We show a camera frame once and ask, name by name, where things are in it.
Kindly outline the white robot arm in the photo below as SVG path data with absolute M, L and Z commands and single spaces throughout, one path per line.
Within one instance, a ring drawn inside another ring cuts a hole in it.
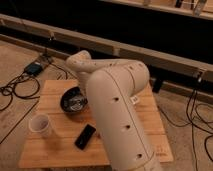
M 131 98 L 149 82 L 138 60 L 94 60 L 82 50 L 67 58 L 86 96 L 114 171 L 163 171 Z

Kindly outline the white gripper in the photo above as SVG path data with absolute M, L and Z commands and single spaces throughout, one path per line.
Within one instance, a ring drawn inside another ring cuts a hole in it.
M 86 83 L 90 77 L 89 73 L 80 72 L 78 74 L 79 88 L 83 95 L 86 95 Z

